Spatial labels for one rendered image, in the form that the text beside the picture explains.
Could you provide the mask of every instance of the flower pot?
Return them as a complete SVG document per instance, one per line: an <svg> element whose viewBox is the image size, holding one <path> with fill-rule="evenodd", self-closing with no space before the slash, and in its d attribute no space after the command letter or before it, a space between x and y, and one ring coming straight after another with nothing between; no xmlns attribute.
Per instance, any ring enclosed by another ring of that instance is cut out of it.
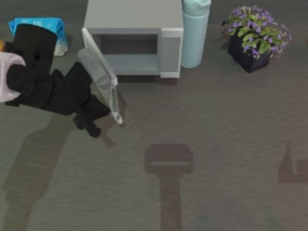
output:
<svg viewBox="0 0 308 231"><path fill-rule="evenodd" d="M250 50L244 53L244 48L242 47L244 36L245 35L238 37L237 33L231 36L228 53L248 73L254 72L267 66L270 62L270 52L261 54L258 59L252 56L252 52Z"/></svg>

